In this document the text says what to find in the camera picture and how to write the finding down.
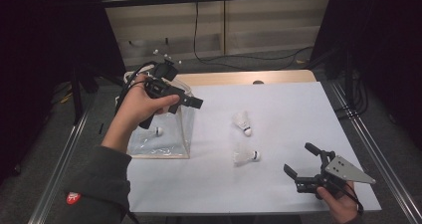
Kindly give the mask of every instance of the wall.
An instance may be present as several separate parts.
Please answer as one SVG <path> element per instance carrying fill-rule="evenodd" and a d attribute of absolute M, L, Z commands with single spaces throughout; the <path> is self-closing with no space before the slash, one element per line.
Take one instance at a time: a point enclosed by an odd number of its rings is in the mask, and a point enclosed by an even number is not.
<path fill-rule="evenodd" d="M 200 3 L 196 52 L 200 56 L 215 56 L 312 45 L 327 1 Z M 149 56 L 155 48 L 178 59 L 193 58 L 195 4 L 107 8 L 106 11 L 127 65 L 138 64 L 139 57 Z"/>

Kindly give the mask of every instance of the gray floor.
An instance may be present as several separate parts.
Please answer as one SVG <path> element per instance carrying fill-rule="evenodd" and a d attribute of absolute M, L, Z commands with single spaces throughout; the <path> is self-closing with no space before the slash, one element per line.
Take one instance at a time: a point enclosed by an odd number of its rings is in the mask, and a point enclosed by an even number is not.
<path fill-rule="evenodd" d="M 291 51 L 280 51 L 254 54 L 254 56 L 269 58 L 281 57 L 291 53 Z M 297 56 L 297 60 L 305 61 L 310 56 L 310 53 L 311 50 L 300 53 Z M 290 61 L 289 59 L 260 61 L 248 58 L 224 58 L 214 61 L 214 63 L 230 64 L 248 70 L 276 70 L 288 65 Z M 177 66 L 181 73 L 238 71 L 237 69 L 221 65 L 206 65 L 196 60 L 184 61 L 182 65 Z M 302 66 L 293 62 L 289 69 L 299 69 Z M 331 100 L 332 106 L 339 108 L 341 104 L 336 99 L 330 82 L 325 79 L 323 69 L 317 69 L 314 72 L 317 79 L 321 81 L 328 98 Z M 108 86 L 107 82 L 99 81 L 99 83 L 101 86 Z M 54 101 L 59 100 L 64 92 L 58 93 Z M 369 94 L 369 108 L 361 118 L 378 143 L 392 169 L 403 182 L 416 203 L 421 206 L 422 180 L 417 177 L 415 178 L 418 173 L 422 173 L 421 151 L 409 139 L 405 130 L 390 121 L 387 110 L 375 95 Z M 19 176 L 8 178 L 0 187 L 0 223 L 28 223 L 62 154 L 73 128 L 73 121 L 72 100 L 64 104 L 57 103 L 54 105 L 43 131 L 22 163 L 22 173 Z M 352 123 L 348 119 L 345 119 L 341 121 L 341 125 L 357 156 L 359 156 L 365 171 L 375 179 L 380 180 L 377 183 L 378 186 L 375 189 L 375 194 L 381 203 L 383 211 L 379 213 L 366 213 L 364 215 L 366 222 L 408 223 L 406 221 L 407 218 L 401 211 L 401 207 L 390 194 L 388 184 L 383 181 L 382 173 L 376 168 L 375 163 L 367 153 L 366 147 L 363 145 Z M 75 151 L 73 158 L 84 156 L 88 151 L 88 148 L 79 148 Z M 51 208 L 51 213 L 46 223 L 53 223 L 51 216 L 54 216 L 60 207 L 53 205 Z M 256 219 L 255 223 L 288 223 L 284 222 L 285 220 L 282 220 L 283 218 L 282 216 L 263 216 Z M 304 224 L 330 223 L 327 213 L 302 215 L 301 219 Z M 141 223 L 162 224 L 165 223 L 166 218 L 140 217 L 139 220 Z M 224 217 L 186 217 L 181 221 L 182 223 L 231 223 L 230 220 Z M 131 222 L 126 218 L 123 223 Z"/>

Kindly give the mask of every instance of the hand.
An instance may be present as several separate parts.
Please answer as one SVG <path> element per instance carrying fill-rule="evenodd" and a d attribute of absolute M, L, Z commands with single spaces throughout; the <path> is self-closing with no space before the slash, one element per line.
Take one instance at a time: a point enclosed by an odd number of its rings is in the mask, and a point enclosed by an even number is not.
<path fill-rule="evenodd" d="M 353 182 L 347 181 L 347 184 L 353 188 Z M 345 191 L 353 195 L 352 190 L 347 185 Z M 319 187 L 317 190 L 319 196 L 326 202 L 329 207 L 329 213 L 334 223 L 346 223 L 357 215 L 357 204 L 343 193 L 339 197 L 334 198 L 325 188 Z"/>
<path fill-rule="evenodd" d="M 135 82 L 143 82 L 145 75 L 136 77 Z M 145 92 L 143 83 L 130 88 L 103 140 L 103 146 L 126 153 L 131 133 L 140 122 L 155 113 L 164 113 L 166 108 L 177 104 L 178 95 L 151 99 Z"/>

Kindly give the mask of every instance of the person's right hand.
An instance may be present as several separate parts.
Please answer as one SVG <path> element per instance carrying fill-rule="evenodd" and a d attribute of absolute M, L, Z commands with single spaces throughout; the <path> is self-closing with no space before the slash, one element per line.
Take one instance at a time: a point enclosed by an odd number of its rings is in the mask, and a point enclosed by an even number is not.
<path fill-rule="evenodd" d="M 353 182 L 348 181 L 347 184 L 353 188 Z M 353 195 L 351 189 L 346 185 L 345 191 Z M 317 190 L 319 196 L 325 201 L 329 207 L 334 223 L 346 223 L 357 215 L 357 204 L 343 193 L 341 196 L 334 198 L 325 188 L 319 187 Z"/>

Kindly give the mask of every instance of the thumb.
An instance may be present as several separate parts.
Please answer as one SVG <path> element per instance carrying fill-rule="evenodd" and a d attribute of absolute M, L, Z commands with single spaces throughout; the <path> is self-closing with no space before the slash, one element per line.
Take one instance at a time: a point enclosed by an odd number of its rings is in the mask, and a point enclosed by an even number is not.
<path fill-rule="evenodd" d="M 174 104 L 177 104 L 180 100 L 180 97 L 178 95 L 171 95 L 159 99 L 152 100 L 152 103 L 154 105 L 155 110 L 159 110 L 165 107 L 172 106 Z"/>
<path fill-rule="evenodd" d="M 328 204 L 329 209 L 335 209 L 337 207 L 337 200 L 323 187 L 316 189 L 317 194 Z"/>

